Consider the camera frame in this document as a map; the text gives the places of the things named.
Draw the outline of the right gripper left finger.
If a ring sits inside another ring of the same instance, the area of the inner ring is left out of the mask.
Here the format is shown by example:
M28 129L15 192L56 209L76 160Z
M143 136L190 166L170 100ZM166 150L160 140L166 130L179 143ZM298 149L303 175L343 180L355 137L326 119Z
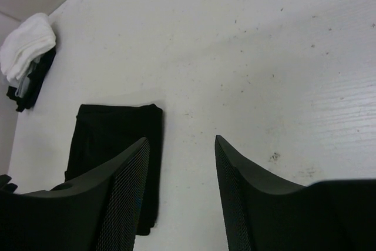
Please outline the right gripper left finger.
M1 249L132 250L149 156L141 138L51 190L1 192Z

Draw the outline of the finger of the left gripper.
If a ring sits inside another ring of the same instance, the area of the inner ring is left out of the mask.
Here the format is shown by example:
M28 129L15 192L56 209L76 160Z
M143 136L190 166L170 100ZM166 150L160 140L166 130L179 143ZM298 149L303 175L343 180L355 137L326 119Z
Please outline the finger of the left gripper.
M18 186L14 183L11 183L11 177L8 175L0 176L0 190L1 192L14 193Z

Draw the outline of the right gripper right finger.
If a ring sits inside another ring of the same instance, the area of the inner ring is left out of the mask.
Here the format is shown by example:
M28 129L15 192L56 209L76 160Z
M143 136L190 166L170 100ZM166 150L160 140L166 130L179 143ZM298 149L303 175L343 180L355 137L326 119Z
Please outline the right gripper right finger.
M302 186L215 139L216 170L230 250L374 250L375 180Z

